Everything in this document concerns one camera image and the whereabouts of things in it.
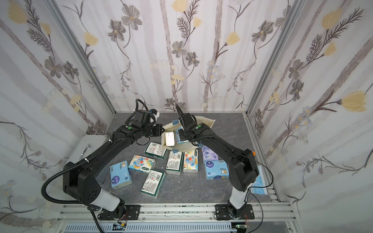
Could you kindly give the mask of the blue face mask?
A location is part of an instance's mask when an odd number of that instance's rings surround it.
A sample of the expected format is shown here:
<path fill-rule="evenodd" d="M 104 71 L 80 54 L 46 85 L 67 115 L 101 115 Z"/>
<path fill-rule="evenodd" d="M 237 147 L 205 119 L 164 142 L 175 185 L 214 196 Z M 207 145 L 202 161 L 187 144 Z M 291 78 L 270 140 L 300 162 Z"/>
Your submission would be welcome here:
<path fill-rule="evenodd" d="M 266 188 L 265 179 L 263 178 L 261 174 L 256 178 L 250 191 L 254 194 L 268 195 L 268 190 Z"/>

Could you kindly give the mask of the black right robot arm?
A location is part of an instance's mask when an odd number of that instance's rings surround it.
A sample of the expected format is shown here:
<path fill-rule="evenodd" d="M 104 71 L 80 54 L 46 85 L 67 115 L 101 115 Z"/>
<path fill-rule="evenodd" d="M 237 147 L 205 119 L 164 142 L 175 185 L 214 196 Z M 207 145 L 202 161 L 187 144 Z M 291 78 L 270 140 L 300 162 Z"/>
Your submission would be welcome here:
<path fill-rule="evenodd" d="M 184 137 L 192 145 L 204 145 L 212 149 L 228 165 L 229 181 L 233 186 L 232 194 L 227 203 L 228 213 L 232 219 L 239 219 L 247 206 L 248 196 L 253 194 L 250 189 L 259 176 L 257 165 L 268 169 L 264 164 L 255 160 L 254 152 L 241 150 L 221 137 L 205 123 L 198 123 L 194 115 L 184 113 L 178 104 L 175 105 L 179 121 L 184 130 Z"/>

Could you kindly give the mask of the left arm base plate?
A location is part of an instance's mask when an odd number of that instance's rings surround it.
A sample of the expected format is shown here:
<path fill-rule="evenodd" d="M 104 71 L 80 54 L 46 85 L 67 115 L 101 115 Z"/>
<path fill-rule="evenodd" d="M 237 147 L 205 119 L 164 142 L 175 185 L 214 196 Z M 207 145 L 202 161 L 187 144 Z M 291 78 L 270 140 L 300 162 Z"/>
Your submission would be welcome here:
<path fill-rule="evenodd" d="M 99 220 L 138 220 L 140 214 L 140 205 L 119 205 L 114 211 L 103 209 L 98 214 Z"/>

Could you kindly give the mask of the green white tissue pack front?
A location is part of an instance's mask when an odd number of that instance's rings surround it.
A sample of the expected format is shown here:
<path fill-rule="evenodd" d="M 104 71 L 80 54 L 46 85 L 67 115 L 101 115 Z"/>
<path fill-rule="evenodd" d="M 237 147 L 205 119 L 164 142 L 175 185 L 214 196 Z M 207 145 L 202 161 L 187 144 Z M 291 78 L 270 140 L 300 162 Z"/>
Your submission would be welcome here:
<path fill-rule="evenodd" d="M 166 173 L 163 171 L 154 169 L 150 170 L 144 185 L 141 188 L 141 194 L 152 199 L 157 199 L 165 176 Z"/>

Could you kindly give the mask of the cartoon tissue pack tilted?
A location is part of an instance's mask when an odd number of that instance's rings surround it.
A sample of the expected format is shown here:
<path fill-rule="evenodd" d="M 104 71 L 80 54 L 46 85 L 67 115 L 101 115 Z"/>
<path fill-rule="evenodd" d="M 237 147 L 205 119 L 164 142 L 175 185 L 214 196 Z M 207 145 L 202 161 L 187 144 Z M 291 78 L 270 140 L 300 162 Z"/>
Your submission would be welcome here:
<path fill-rule="evenodd" d="M 150 170 L 153 169 L 155 165 L 156 161 L 154 159 L 140 155 L 134 155 L 128 166 L 128 169 L 134 172 L 149 174 Z"/>

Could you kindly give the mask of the cream canvas tote bag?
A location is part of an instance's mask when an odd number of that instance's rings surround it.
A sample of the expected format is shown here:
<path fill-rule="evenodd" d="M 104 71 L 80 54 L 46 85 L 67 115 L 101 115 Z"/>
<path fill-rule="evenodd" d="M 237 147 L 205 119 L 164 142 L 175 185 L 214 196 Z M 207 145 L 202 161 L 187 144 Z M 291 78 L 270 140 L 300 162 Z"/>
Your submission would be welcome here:
<path fill-rule="evenodd" d="M 179 119 L 173 120 L 171 123 L 166 124 L 163 126 L 165 132 L 161 135 L 161 145 L 168 149 L 168 150 L 177 150 L 179 152 L 188 152 L 190 150 L 194 150 L 198 148 L 197 142 L 195 142 L 196 146 L 194 146 L 191 142 L 188 141 L 188 137 L 185 135 L 184 128 L 180 123 Z M 166 145 L 166 133 L 173 132 L 174 133 L 174 146 L 167 146 Z"/>

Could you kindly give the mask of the green white tissue pack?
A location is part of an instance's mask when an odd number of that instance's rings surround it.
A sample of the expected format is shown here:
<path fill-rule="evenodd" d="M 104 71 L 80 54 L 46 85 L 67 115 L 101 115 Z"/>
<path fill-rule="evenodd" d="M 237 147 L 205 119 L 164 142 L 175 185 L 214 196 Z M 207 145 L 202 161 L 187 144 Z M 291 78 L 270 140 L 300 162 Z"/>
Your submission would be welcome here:
<path fill-rule="evenodd" d="M 148 156 L 165 160 L 168 155 L 168 150 L 158 143 L 150 142 L 144 153 Z"/>
<path fill-rule="evenodd" d="M 183 168 L 183 152 L 176 152 L 170 151 L 168 162 L 166 165 L 166 173 L 172 175 L 180 175 L 181 170 Z"/>
<path fill-rule="evenodd" d="M 141 188 L 141 194 L 152 199 L 157 199 L 165 176 L 166 173 L 163 171 L 154 169 L 150 170 L 144 185 Z"/>

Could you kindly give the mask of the cartoon elephant tissue pack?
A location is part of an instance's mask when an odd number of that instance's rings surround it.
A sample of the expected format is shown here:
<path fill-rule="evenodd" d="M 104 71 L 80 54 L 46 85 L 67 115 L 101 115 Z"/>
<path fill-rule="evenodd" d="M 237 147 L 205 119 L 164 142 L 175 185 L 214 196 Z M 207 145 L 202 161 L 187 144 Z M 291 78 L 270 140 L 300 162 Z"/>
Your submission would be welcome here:
<path fill-rule="evenodd" d="M 184 153 L 183 172 L 198 172 L 198 150 L 190 150 Z"/>

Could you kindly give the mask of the light blue tissue pack left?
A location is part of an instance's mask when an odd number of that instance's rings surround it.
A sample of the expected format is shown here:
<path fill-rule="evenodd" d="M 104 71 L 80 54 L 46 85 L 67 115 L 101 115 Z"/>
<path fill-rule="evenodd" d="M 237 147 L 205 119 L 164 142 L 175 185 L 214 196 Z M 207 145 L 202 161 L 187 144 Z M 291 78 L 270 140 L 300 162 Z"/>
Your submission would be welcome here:
<path fill-rule="evenodd" d="M 110 167 L 111 187 L 120 189 L 133 183 L 128 162 L 123 161 Z"/>

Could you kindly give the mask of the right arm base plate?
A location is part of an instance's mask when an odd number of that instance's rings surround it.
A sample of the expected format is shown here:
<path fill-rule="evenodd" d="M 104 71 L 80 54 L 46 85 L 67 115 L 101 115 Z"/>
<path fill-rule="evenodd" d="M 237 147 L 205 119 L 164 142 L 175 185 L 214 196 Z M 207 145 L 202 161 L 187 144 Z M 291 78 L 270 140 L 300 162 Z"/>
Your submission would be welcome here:
<path fill-rule="evenodd" d="M 235 209 L 232 205 L 217 204 L 215 205 L 215 220 L 253 220 L 254 211 L 250 204 L 244 205 L 241 209 Z"/>

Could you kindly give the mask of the light blue purple-logo tissue pack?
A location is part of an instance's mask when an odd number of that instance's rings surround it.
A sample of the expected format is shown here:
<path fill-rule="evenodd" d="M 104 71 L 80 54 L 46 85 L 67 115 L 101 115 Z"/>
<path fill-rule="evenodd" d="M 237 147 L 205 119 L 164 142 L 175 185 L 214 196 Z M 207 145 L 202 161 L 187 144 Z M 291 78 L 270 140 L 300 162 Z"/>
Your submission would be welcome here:
<path fill-rule="evenodd" d="M 229 178 L 229 170 L 224 160 L 206 161 L 205 171 L 207 180 L 220 180 Z"/>

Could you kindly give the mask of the purple tissue pack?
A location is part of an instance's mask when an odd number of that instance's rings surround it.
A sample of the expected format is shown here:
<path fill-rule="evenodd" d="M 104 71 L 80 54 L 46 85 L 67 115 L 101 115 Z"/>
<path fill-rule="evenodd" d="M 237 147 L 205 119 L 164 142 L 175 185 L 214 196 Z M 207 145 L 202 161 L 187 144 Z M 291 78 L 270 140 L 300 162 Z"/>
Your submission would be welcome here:
<path fill-rule="evenodd" d="M 202 156 L 204 162 L 219 160 L 219 156 L 212 149 L 206 146 L 202 147 Z"/>

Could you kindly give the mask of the silver metal case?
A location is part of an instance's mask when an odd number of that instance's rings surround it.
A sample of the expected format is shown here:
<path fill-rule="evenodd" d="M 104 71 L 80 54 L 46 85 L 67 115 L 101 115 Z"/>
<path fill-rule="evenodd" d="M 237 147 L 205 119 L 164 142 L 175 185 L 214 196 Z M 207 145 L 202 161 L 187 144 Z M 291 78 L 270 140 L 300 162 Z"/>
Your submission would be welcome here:
<path fill-rule="evenodd" d="M 77 163 L 81 159 L 86 158 L 87 156 L 91 155 L 95 150 L 97 150 L 100 146 L 102 146 L 107 141 L 107 136 L 99 136 L 99 135 L 85 135 L 83 136 L 80 141 L 78 142 L 77 146 L 68 157 L 67 161 L 63 166 L 63 170 L 65 169 L 65 165 L 69 162 Z"/>

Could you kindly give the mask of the light blue tissue pack front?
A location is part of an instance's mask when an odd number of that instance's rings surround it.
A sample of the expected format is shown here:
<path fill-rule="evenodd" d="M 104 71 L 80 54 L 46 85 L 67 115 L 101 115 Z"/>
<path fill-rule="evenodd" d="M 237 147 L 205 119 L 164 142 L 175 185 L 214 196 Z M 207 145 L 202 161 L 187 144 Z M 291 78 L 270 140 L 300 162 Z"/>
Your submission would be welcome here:
<path fill-rule="evenodd" d="M 179 127 L 176 131 L 176 141 L 177 144 L 183 144 L 189 142 L 183 127 Z"/>

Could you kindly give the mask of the green white tissue pack back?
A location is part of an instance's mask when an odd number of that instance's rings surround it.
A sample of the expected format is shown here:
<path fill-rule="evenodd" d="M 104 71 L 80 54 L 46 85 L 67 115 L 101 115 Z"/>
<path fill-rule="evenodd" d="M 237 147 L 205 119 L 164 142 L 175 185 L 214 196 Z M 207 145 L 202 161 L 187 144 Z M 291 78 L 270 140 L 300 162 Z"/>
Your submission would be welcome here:
<path fill-rule="evenodd" d="M 144 153 L 148 156 L 165 160 L 168 155 L 168 150 L 158 143 L 150 142 Z"/>

